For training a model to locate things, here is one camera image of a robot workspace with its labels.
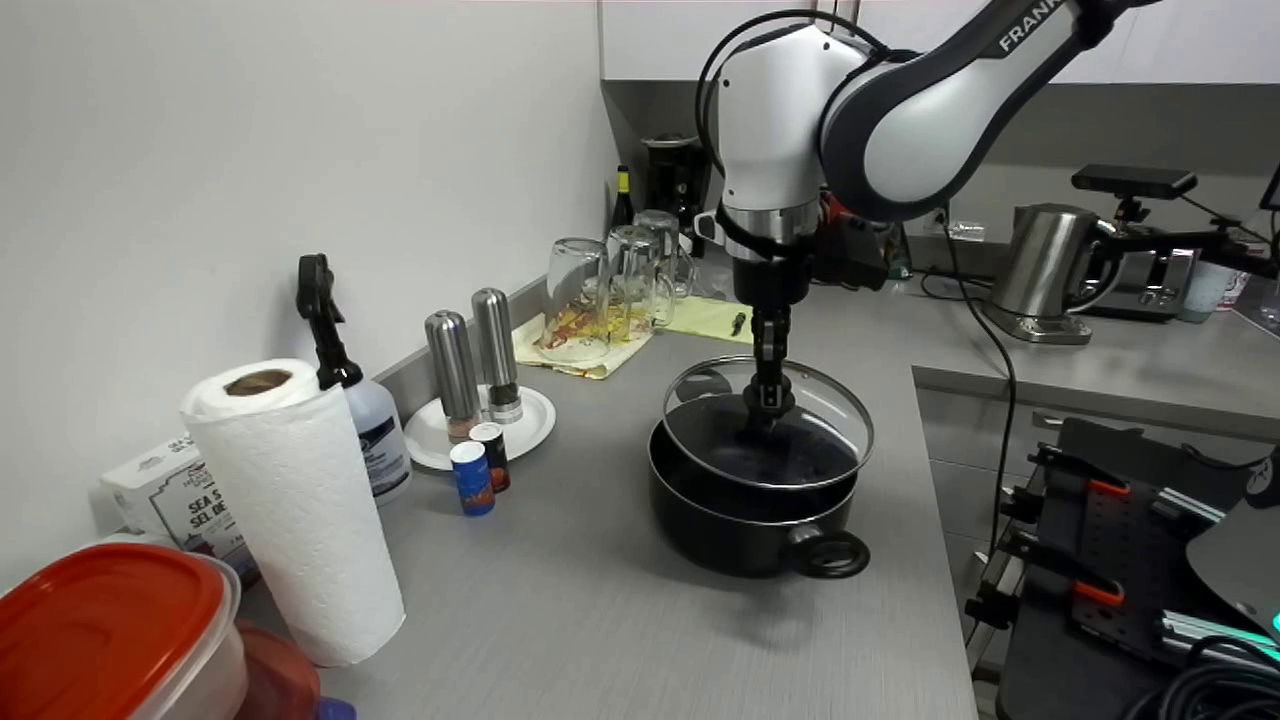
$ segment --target gray countertop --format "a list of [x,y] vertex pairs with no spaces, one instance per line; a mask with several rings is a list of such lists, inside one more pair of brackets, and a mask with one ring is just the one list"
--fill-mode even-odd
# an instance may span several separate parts
[[[1280,435],[1278,337],[1092,320],[1088,348],[1018,348],[1026,396],[1065,408]],[[420,470],[386,500],[410,623],[370,665],[326,670],[361,715],[775,720],[971,715],[915,382],[1001,393],[960,302],[814,288],[791,354],[876,419],[848,528],[858,579],[733,579],[677,555],[649,513],[649,430],[680,367],[743,348],[659,337],[603,382],[526,367],[562,425],[483,519]]]

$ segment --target spray bottle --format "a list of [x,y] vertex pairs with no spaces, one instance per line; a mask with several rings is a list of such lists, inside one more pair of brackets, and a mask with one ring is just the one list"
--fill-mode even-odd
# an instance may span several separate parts
[[361,364],[350,360],[346,340],[335,337],[335,325],[346,316],[332,302],[332,270],[326,250],[299,254],[298,263],[298,310],[311,325],[317,337],[319,387],[346,382],[350,393],[371,494],[387,494],[410,481],[398,400],[386,382],[370,380]]

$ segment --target black spray nozzle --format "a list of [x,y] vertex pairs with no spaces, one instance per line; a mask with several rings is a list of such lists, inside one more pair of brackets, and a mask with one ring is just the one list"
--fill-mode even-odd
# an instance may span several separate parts
[[335,337],[346,310],[332,302],[332,268],[326,250],[299,254],[298,263],[298,310],[311,325],[317,337],[319,387],[361,382],[366,372],[350,360],[350,348]]

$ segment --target pot lid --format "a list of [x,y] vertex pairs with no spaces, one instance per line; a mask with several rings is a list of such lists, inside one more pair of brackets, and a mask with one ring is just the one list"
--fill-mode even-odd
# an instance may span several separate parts
[[131,715],[226,602],[226,577],[152,544],[96,544],[0,594],[0,715]]
[[854,481],[871,447],[864,404],[815,367],[787,364],[798,408],[760,425],[743,387],[750,360],[693,364],[669,393],[669,435],[700,468],[751,483],[805,492]]

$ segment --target salt shaker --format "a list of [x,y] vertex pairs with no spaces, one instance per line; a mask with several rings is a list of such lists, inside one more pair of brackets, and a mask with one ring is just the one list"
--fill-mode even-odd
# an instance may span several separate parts
[[468,438],[473,425],[482,419],[468,320],[461,310],[433,310],[427,316],[427,348],[433,348],[442,404],[445,404],[445,419],[449,419],[449,443],[461,443],[461,438]]
[[489,380],[489,416],[512,425],[521,419],[512,302],[501,288],[482,288],[473,310],[482,332],[482,376]]

